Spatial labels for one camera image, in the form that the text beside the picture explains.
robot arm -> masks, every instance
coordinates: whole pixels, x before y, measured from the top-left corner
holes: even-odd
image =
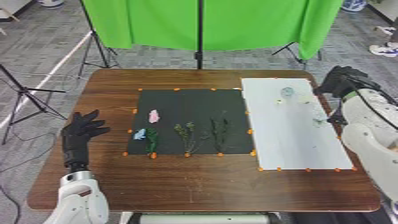
[[[341,99],[328,121],[344,124],[341,140],[357,153],[360,163],[383,194],[398,202],[398,103],[367,75],[350,67],[335,67],[314,94],[332,93]]]
[[[106,198],[88,171],[88,140],[110,131],[108,128],[99,128],[104,121],[94,121],[97,114],[97,110],[85,116],[74,113],[71,124],[62,130],[69,174],[60,179],[58,203],[44,224],[104,224],[108,221]]]

artificial plant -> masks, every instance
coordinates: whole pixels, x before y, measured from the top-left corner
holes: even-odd
[[[183,140],[183,148],[184,148],[184,157],[188,158],[195,151],[200,148],[202,141],[209,138],[206,132],[200,134],[199,142],[195,141],[195,124],[193,122],[188,122],[184,124],[184,127],[181,124],[176,124],[174,131],[181,137]]]

tripod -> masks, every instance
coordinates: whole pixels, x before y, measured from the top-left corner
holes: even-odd
[[[14,108],[12,108],[12,113],[10,113],[10,118],[9,118],[9,124],[7,124],[7,129],[5,129],[5,134],[3,134],[3,141],[1,141],[1,145],[7,142],[7,137],[9,137],[9,131],[12,128],[12,125],[17,124],[21,121],[25,121],[30,117],[33,117],[35,115],[39,115],[41,113],[49,113],[51,115],[55,115],[57,117],[60,117],[65,120],[65,117],[62,116],[62,114],[57,112],[57,110],[49,107],[48,102],[49,102],[49,98],[51,98],[51,94],[53,93],[65,93],[65,91],[58,91],[58,90],[48,90],[48,89],[33,89],[33,88],[26,88],[21,83],[17,82],[16,78],[12,77],[3,65],[0,64],[0,70],[16,86],[16,93],[17,93],[17,98],[16,98],[16,104],[14,104]],[[39,92],[48,92],[48,97],[46,97],[46,101],[42,101],[35,95],[30,93],[30,91],[39,91]],[[33,112],[30,115],[26,115],[23,118],[16,119],[16,112],[19,110],[19,101],[21,101],[21,97],[26,97],[26,99],[30,100],[30,102],[33,103],[33,106],[37,107],[39,111]]]
[[[106,48],[103,46],[103,43],[101,43],[101,40],[99,40],[99,36],[97,36],[96,29],[94,29],[92,22],[90,22],[88,13],[87,13],[85,6],[83,6],[83,0],[80,0],[80,4],[81,4],[83,15],[85,15],[87,23],[88,23],[88,28],[90,28],[90,37],[88,37],[88,43],[87,43],[87,48],[85,48],[85,52],[83,52],[81,65],[80,65],[80,69],[78,69],[78,78],[81,78],[83,66],[85,65],[94,65],[99,68],[112,68],[115,66],[120,67],[120,65],[117,63],[117,60],[115,60],[117,53],[115,53],[112,48]],[[103,65],[97,65],[97,64],[92,64],[92,63],[87,62],[87,56],[88,56],[88,51],[90,51],[92,40],[96,42],[96,47],[97,47],[97,51],[99,51]],[[108,58],[104,57],[103,48],[104,48],[104,50],[108,52]]]
[[[295,42],[291,42],[289,44],[284,45],[284,47],[272,53],[272,56],[279,54],[279,52],[286,49],[293,55],[295,61],[302,64],[302,70],[307,70],[307,61],[303,59],[300,59],[295,55],[295,52],[289,49],[289,46],[295,44]],[[318,50],[318,61],[321,61],[321,52]]]

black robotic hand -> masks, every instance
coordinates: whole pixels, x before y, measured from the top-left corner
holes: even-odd
[[[62,129],[62,151],[64,151],[64,165],[69,172],[87,170],[88,165],[88,141],[90,138],[104,134],[110,128],[101,128],[104,121],[94,121],[99,111],[94,110],[81,116],[76,112],[73,114],[71,124]]]

white sheet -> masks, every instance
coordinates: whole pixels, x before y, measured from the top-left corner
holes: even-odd
[[[351,169],[309,81],[250,78],[241,83],[259,167]],[[280,94],[286,87],[293,88],[291,96]]]

